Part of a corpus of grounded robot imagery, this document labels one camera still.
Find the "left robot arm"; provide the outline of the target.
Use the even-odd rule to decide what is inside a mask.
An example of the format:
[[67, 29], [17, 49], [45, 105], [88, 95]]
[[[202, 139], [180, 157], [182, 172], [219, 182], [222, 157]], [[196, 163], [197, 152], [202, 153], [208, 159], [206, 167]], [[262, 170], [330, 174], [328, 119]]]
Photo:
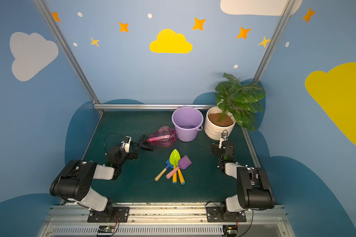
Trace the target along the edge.
[[89, 209], [89, 223], [126, 223], [129, 207], [114, 207], [113, 201], [92, 188], [92, 181], [116, 180], [125, 161], [138, 158], [139, 149], [152, 151], [145, 135], [137, 142], [129, 136], [105, 152], [107, 162], [70, 160], [52, 182], [49, 193], [63, 200], [74, 201]]

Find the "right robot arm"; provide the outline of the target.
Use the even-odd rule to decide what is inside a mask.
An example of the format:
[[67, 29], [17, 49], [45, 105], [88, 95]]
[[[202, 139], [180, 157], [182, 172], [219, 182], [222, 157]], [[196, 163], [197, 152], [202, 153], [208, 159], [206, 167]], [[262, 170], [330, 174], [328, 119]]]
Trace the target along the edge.
[[236, 195], [226, 198], [219, 205], [206, 208], [214, 221], [231, 222], [242, 220], [245, 210], [263, 211], [276, 205], [268, 174], [261, 167], [242, 166], [233, 160], [235, 146], [230, 141], [211, 144], [211, 153], [218, 156], [218, 169], [236, 179]]

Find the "purple plastic bucket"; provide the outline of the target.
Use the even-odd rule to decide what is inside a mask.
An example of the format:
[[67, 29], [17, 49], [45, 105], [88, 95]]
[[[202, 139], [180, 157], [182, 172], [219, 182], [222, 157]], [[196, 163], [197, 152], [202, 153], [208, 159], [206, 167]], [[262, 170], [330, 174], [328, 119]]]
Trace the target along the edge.
[[172, 114], [177, 138], [183, 142], [191, 142], [199, 131], [203, 130], [204, 116], [195, 108], [180, 107]]

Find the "blue shovel wooden handle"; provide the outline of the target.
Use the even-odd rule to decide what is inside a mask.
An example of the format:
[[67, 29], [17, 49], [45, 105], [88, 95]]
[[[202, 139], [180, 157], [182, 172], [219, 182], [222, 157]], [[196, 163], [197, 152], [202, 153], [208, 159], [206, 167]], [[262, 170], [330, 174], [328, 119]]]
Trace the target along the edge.
[[155, 177], [155, 181], [158, 181], [162, 175], [170, 168], [173, 168], [173, 165], [170, 163], [170, 159], [166, 160], [166, 167]]

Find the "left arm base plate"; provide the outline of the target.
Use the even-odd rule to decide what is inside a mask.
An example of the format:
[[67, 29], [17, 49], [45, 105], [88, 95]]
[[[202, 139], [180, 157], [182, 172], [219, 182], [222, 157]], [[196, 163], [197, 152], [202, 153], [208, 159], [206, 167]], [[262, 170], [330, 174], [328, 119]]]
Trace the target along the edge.
[[127, 223], [130, 208], [127, 206], [109, 207], [103, 212], [91, 210], [89, 213], [88, 223]]

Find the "green trowel blue-tipped handle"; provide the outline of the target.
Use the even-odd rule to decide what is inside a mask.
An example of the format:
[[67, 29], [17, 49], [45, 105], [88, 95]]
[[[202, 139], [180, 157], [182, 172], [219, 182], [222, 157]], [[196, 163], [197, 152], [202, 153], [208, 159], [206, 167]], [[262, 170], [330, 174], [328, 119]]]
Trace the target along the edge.
[[178, 177], [179, 177], [179, 180], [180, 180], [181, 185], [184, 185], [184, 184], [186, 183], [186, 181], [185, 181], [185, 179], [184, 179], [184, 176], [183, 176], [181, 170], [178, 169], [177, 173], [178, 173]]

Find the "pink spray bottle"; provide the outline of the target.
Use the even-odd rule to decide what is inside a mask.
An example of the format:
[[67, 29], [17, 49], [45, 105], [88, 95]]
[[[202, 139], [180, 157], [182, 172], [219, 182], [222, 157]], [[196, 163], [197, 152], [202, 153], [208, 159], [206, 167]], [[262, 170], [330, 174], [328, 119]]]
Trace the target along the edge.
[[169, 126], [161, 127], [156, 133], [150, 134], [147, 138], [148, 143], [165, 148], [172, 147], [176, 141], [176, 131]]

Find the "green trowel yellow handle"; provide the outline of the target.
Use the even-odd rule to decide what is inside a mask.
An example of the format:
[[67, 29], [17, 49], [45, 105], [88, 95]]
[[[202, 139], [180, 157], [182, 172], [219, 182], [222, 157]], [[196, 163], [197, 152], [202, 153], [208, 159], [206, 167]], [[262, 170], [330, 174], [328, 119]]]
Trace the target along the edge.
[[[174, 149], [170, 154], [170, 163], [173, 165], [173, 169], [175, 169], [178, 165], [178, 160], [181, 158], [177, 149]], [[172, 176], [172, 183], [177, 183], [177, 173], [175, 172]]]

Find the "purple toy scoop pink handle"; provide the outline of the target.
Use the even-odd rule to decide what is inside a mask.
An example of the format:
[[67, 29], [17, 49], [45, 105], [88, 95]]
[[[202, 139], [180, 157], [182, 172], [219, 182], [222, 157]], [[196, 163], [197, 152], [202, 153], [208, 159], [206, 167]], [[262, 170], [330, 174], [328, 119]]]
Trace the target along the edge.
[[192, 164], [191, 160], [187, 155], [185, 155], [183, 158], [181, 158], [178, 161], [178, 166], [166, 175], [166, 178], [170, 179], [173, 176], [173, 174], [178, 171], [178, 169], [186, 169], [191, 164]]

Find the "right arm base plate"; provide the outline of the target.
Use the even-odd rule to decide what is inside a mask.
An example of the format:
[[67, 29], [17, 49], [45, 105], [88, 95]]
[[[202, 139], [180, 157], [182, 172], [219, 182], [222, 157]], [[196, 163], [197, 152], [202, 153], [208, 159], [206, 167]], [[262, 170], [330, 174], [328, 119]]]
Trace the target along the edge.
[[246, 222], [246, 214], [245, 212], [229, 212], [226, 210], [222, 210], [220, 207], [217, 206], [207, 206], [205, 208], [207, 221], [208, 222], [224, 222], [224, 223], [231, 223], [231, 222]]

